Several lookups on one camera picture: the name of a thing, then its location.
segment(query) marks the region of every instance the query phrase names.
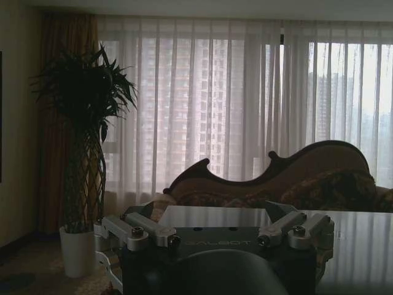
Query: braided plant trunk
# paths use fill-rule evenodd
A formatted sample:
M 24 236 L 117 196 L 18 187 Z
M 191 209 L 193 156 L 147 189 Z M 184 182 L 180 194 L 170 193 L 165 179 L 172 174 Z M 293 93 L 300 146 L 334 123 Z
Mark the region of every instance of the braided plant trunk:
M 103 217 L 106 166 L 99 134 L 75 130 L 64 181 L 64 228 L 78 234 L 93 230 Z

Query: brown curtain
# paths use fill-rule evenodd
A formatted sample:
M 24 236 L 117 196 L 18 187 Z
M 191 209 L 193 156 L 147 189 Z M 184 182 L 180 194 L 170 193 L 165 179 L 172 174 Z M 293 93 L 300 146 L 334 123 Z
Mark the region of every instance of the brown curtain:
M 42 30 L 42 66 L 58 57 L 62 48 L 84 53 L 98 47 L 97 20 L 94 15 L 44 14 Z M 62 124 L 64 118 L 45 105 L 45 100 L 42 100 L 39 116 L 39 231 L 51 234 L 61 226 L 70 132 Z

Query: metal clamp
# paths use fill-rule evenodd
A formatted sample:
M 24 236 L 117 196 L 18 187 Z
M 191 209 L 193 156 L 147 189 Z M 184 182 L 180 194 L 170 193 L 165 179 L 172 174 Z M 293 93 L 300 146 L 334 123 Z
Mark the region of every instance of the metal clamp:
M 149 234 L 142 227 L 132 227 L 111 215 L 94 225 L 94 236 L 96 260 L 105 266 L 112 284 L 123 293 L 122 270 L 112 249 L 126 246 L 130 251 L 143 250 L 149 246 Z
M 263 248 L 278 246 L 281 244 L 282 237 L 288 233 L 293 226 L 303 223 L 306 214 L 299 211 L 291 211 L 270 226 L 260 227 L 258 243 Z
M 334 222 L 329 216 L 315 214 L 302 226 L 294 226 L 288 232 L 289 246 L 306 250 L 311 245 L 317 251 L 316 283 L 325 273 L 326 262 L 333 258 Z
M 138 213 L 130 213 L 125 216 L 125 221 L 132 226 L 142 227 L 149 233 L 150 237 L 157 246 L 169 249 L 177 248 L 180 244 L 180 237 L 176 235 L 176 229 L 165 227 L 146 218 Z

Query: ornate sofa backrest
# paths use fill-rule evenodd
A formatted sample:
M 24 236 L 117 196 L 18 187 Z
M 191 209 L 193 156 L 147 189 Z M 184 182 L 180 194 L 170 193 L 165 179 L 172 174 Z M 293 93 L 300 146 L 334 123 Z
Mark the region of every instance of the ornate sofa backrest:
M 263 192 L 280 196 L 293 185 L 319 173 L 341 168 L 369 173 L 363 154 L 343 141 L 321 141 L 310 144 L 288 158 L 269 152 L 271 163 L 259 177 L 250 181 L 228 181 L 208 170 L 209 159 L 203 159 L 181 173 L 164 189 L 178 203 L 193 195 L 210 194 L 237 198 L 240 195 L 258 196 Z

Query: ceiling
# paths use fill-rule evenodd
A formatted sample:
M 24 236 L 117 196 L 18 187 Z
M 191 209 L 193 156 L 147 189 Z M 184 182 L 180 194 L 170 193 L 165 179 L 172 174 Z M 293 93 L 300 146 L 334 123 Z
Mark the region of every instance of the ceiling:
M 23 0 L 43 9 L 172 17 L 393 21 L 392 0 Z

